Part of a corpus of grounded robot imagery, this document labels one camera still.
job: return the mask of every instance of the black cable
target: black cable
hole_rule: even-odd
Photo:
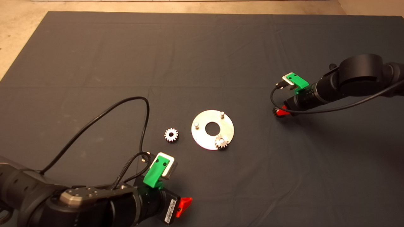
[[[116,186],[118,186],[119,182],[122,180],[122,178],[124,177],[125,173],[128,171],[129,166],[132,164],[132,162],[135,160],[135,158],[141,156],[141,155],[145,155],[147,156],[147,165],[144,169],[142,169],[142,171],[140,171],[139,173],[129,177],[128,179],[125,179],[124,182],[128,182],[130,180],[135,179],[136,177],[142,175],[144,172],[147,171],[147,169],[150,166],[150,154],[146,153],[146,152],[139,152],[137,154],[135,154],[134,156],[132,156],[127,163],[125,164],[125,166],[122,168],[121,173],[118,175],[118,177],[116,177],[116,180],[112,183],[112,185],[109,187],[110,190],[114,190],[116,188]]]
[[[41,171],[39,171],[40,174],[45,174],[46,171],[48,171],[50,168],[52,168],[53,165],[55,165],[55,163],[63,156],[63,154],[65,154],[65,152],[67,151],[67,149],[69,149],[69,147],[81,136],[81,134],[83,134],[88,128],[90,128],[94,123],[96,123],[98,120],[100,120],[102,117],[104,117],[105,115],[107,115],[110,111],[112,111],[113,109],[115,109],[116,107],[118,107],[119,105],[132,101],[132,100],[138,100],[141,99],[144,102],[146,102],[146,107],[147,107],[147,112],[146,112],[146,119],[145,119],[145,123],[143,126],[143,132],[142,132],[142,136],[140,137],[140,144],[139,144],[139,151],[140,153],[143,153],[143,139],[145,137],[145,132],[146,132],[146,128],[147,128],[147,123],[149,121],[149,112],[150,112],[150,106],[149,106],[149,101],[147,100],[147,98],[142,97],[142,96],[135,96],[135,97],[129,97],[126,99],[123,99],[115,104],[113,104],[111,107],[109,107],[108,109],[106,109],[103,113],[101,113],[100,115],[98,115],[96,118],[92,119],[89,123],[87,123],[82,129],[80,129],[74,136],[73,138],[70,139],[70,141],[64,146],[64,148],[59,152],[59,154],[57,154],[57,156]]]
[[[336,107],[336,108],[331,108],[331,109],[322,109],[322,110],[317,110],[317,111],[296,111],[296,110],[285,109],[285,108],[282,108],[282,107],[278,106],[274,101],[274,92],[278,89],[277,87],[275,87],[271,91],[270,99],[271,99],[272,104],[275,107],[277,107],[278,109],[281,109],[281,110],[283,110],[285,112],[291,113],[291,114],[321,114],[321,113],[328,113],[328,112],[334,112],[334,111],[338,111],[338,110],[348,109],[348,108],[360,105],[360,104],[365,103],[367,101],[370,101],[370,100],[372,100],[372,99],[374,99],[374,98],[376,98],[376,97],[378,97],[378,96],[380,96],[380,95],[382,95],[382,94],[384,94],[384,93],[386,93],[386,92],[388,92],[390,90],[393,90],[394,88],[396,88],[397,86],[400,86],[402,84],[404,84],[404,80],[402,80],[400,82],[397,82],[397,83],[391,85],[390,87],[387,87],[387,88],[379,91],[378,93],[376,93],[374,95],[371,95],[371,96],[368,96],[367,98],[359,100],[359,101],[357,101],[355,103],[345,105],[345,106],[342,106],[342,107]]]

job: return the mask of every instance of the green 3d-printed bracket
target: green 3d-printed bracket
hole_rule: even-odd
[[[296,73],[289,73],[285,76],[290,82],[292,82],[295,86],[295,93],[298,94],[301,90],[307,88],[310,84],[305,81],[303,78],[298,76]]]
[[[163,189],[163,182],[159,181],[161,174],[163,174],[170,160],[157,156],[156,161],[152,164],[151,168],[147,172],[143,183],[147,184],[152,188]]]

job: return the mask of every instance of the gear teeth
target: gear teeth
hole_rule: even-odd
[[[229,142],[225,140],[221,135],[218,135],[216,137],[215,146],[217,147],[217,149],[219,150],[225,149],[228,144]]]
[[[175,128],[169,128],[164,133],[164,138],[167,142],[173,143],[178,139],[178,131]]]

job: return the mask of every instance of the cable connector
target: cable connector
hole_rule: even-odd
[[[279,82],[279,83],[276,83],[275,84],[275,88],[276,89],[283,89],[284,87],[287,87],[287,86],[289,86],[290,84],[287,82],[287,81],[285,81],[285,80],[283,80],[283,81],[281,81],[281,82]]]

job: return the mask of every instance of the concrete floor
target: concrete floor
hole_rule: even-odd
[[[0,0],[0,79],[48,11],[404,15],[404,1],[31,2],[30,0]]]

